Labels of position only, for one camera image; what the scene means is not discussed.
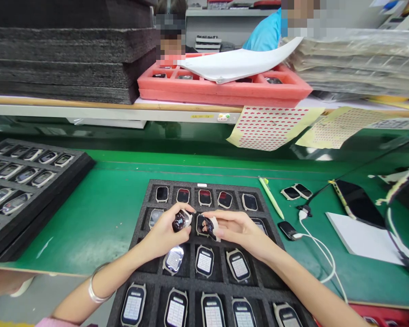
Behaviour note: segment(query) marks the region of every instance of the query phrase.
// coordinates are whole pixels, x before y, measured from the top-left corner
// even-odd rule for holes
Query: shelf
[[[188,9],[186,17],[267,17],[277,10],[260,10],[260,9],[225,9],[225,10],[208,10],[208,9]]]

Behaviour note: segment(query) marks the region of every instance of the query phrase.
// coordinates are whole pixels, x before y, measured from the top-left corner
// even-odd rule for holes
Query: silver bracelet
[[[104,302],[106,302],[107,300],[109,300],[110,297],[112,296],[112,294],[111,294],[111,295],[109,295],[108,297],[98,297],[97,295],[94,294],[94,289],[92,288],[92,280],[93,280],[95,274],[96,274],[101,268],[103,268],[104,266],[107,266],[108,264],[110,264],[110,263],[103,263],[101,266],[98,266],[98,267],[94,270],[94,272],[93,272],[93,274],[92,274],[92,276],[91,276],[91,278],[90,278],[90,285],[88,286],[88,293],[89,293],[89,295],[90,295],[91,300],[94,301],[95,303],[104,303]]]

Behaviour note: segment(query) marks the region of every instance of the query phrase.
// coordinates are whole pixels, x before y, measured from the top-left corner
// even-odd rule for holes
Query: green workbench
[[[304,199],[287,201],[280,195],[283,188],[302,183],[312,191],[327,180],[354,167],[339,162],[309,160],[248,161],[227,157],[192,154],[161,154],[87,150],[97,164],[42,230],[24,254],[0,268],[39,272],[89,275],[101,263],[114,260],[130,245],[143,197],[150,179],[167,179],[196,183],[242,185],[261,188],[257,176],[269,180],[287,221],[302,231],[295,207]],[[392,155],[388,163],[396,165]],[[385,191],[378,179],[370,179],[367,167],[345,180],[363,186],[372,199]],[[280,218],[267,199],[276,223]],[[325,212],[345,214],[333,189],[327,188],[311,203],[313,217],[306,227],[321,239],[334,254],[337,272],[351,301],[409,306],[409,274],[401,266],[351,255],[326,218]],[[409,247],[409,210],[398,202],[394,221]],[[309,239],[289,242],[281,234],[286,250],[316,277],[325,277],[329,265]],[[326,284],[338,292],[336,282]]]

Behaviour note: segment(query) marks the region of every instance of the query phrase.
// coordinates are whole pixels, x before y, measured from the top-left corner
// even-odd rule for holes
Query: hand
[[[138,243],[137,246],[142,248],[142,253],[146,256],[147,261],[161,257],[167,254],[175,246],[189,240],[191,226],[188,226],[177,233],[173,231],[172,223],[176,214],[181,209],[195,213],[194,208],[189,204],[176,203],[159,217],[159,220],[147,236]]]
[[[266,264],[280,249],[244,212],[217,210],[205,212],[203,215],[217,218],[218,229],[214,232],[216,236],[239,244]]]

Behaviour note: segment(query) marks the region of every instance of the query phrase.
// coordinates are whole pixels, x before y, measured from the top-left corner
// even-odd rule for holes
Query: pink sleeve
[[[35,327],[76,327],[76,325],[53,318],[43,318]]]

